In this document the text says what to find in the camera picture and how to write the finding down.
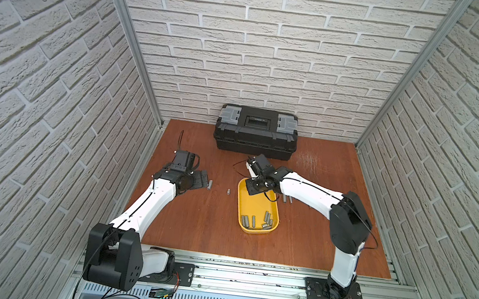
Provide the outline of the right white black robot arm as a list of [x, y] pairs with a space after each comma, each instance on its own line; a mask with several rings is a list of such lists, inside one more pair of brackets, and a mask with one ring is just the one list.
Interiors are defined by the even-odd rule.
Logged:
[[335, 247], [334, 264], [324, 286], [329, 299], [345, 298], [357, 278], [357, 264], [371, 234], [372, 223], [354, 192], [340, 193], [323, 188], [287, 167], [274, 167], [264, 155], [246, 162], [250, 178], [249, 195], [274, 191], [310, 206], [329, 221], [330, 239]]

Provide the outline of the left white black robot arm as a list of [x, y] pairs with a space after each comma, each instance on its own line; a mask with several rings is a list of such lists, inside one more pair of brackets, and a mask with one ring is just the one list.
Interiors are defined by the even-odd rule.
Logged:
[[173, 160], [153, 175], [149, 187], [123, 214], [107, 224], [96, 224], [89, 233], [82, 278], [129, 291], [144, 277], [176, 278], [171, 250], [141, 243], [152, 222], [175, 197], [208, 185], [199, 170], [199, 155], [178, 150]]

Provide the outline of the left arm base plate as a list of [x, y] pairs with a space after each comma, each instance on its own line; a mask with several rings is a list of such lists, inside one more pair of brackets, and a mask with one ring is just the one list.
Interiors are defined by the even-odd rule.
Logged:
[[195, 268], [196, 266], [194, 264], [175, 262], [174, 268], [170, 274], [167, 272], [159, 274], [154, 273], [139, 279], [139, 281], [153, 284], [191, 287]]

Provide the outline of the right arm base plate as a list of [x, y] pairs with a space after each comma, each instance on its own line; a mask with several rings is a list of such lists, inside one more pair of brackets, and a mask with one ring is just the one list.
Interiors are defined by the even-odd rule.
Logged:
[[305, 278], [307, 299], [363, 299], [361, 287], [352, 282], [347, 287], [340, 287], [329, 278]]

